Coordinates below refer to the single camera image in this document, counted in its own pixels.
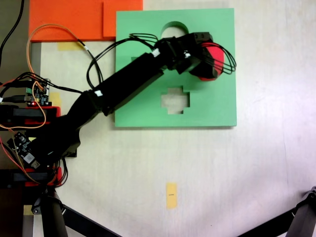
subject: black tripod leg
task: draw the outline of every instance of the black tripod leg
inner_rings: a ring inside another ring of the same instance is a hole
[[[52,197],[43,198],[40,210],[45,237],[68,237],[58,200]]]
[[[288,231],[294,218],[295,208],[267,221],[266,223],[240,235],[239,237],[277,237]]]
[[[66,226],[86,237],[121,237],[65,205],[64,220]]]
[[[298,208],[286,237],[312,237],[315,224],[315,205],[307,202]]]

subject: circular hole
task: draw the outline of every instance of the circular hole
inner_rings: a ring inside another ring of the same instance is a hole
[[[161,38],[181,37],[189,33],[188,28],[178,21],[167,23],[161,32]]]

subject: orange foam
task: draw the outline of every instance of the orange foam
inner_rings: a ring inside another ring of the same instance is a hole
[[[29,35],[43,24],[60,24],[83,41],[115,40],[116,11],[142,10],[142,0],[30,0]],[[74,41],[65,30],[39,30],[32,42]]]
[[[103,9],[103,38],[104,40],[115,40],[116,12],[142,11],[143,0],[104,0]]]

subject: white surface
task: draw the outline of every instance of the white surface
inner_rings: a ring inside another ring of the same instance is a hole
[[[99,115],[68,159],[63,203],[123,237],[235,237],[316,185],[316,1],[144,0],[144,10],[213,7],[235,8],[237,127],[115,129]],[[87,45],[97,54],[108,44]],[[105,77],[113,58],[101,61]],[[88,89],[88,63],[42,44],[41,75],[58,85]],[[77,95],[61,97],[66,113]],[[173,210],[167,182],[178,184]]]

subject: green board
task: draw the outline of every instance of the green board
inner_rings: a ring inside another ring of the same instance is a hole
[[[210,32],[216,43],[235,57],[234,9],[198,9],[117,12],[117,41],[130,33],[150,33],[161,38],[169,26],[184,25],[188,32]],[[116,48],[116,71],[149,48],[126,42]],[[161,95],[182,87],[190,106],[182,114],[170,115],[161,106]],[[118,127],[236,126],[236,77],[222,74],[216,81],[200,81],[189,73],[164,71],[164,75],[116,111]]]

